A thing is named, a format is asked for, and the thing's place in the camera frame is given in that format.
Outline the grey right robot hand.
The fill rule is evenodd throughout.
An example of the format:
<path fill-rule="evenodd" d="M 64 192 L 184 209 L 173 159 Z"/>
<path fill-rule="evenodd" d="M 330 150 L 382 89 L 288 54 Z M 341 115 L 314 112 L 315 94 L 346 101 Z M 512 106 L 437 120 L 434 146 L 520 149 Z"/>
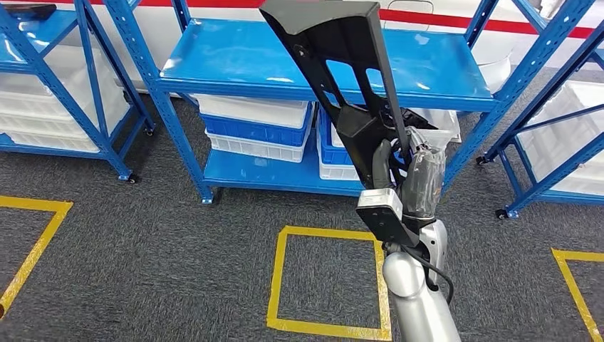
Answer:
<path fill-rule="evenodd" d="M 372 171 L 375 189 L 392 189 L 402 203 L 402 216 L 413 220 L 434 219 L 440 199 L 445 174 L 445 150 L 432 145 L 417 128 L 405 130 L 410 146 L 402 147 L 400 139 L 383 139 L 373 153 Z M 390 157 L 395 150 L 406 152 L 411 157 L 403 170 L 406 176 L 394 183 L 396 171 L 390 166 Z"/>

